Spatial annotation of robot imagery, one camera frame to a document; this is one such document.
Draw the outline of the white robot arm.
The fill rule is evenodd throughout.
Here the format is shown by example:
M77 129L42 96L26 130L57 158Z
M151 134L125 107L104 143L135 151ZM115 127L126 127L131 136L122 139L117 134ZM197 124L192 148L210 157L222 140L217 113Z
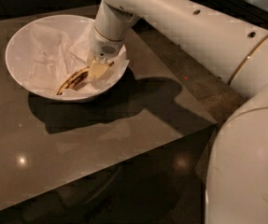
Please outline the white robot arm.
M212 147L205 224L268 224L268 30L190 0L102 0L93 55L115 57L137 19L247 98Z

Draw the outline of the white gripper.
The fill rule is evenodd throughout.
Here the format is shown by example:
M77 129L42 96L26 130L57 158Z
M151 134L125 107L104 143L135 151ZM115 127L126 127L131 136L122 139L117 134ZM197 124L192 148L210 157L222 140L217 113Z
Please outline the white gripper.
M90 67L89 78L100 78L109 68L108 63L94 62L94 57L99 59L112 59L119 55L123 41L112 41L104 38L92 27L89 37L90 51L87 56L87 66Z

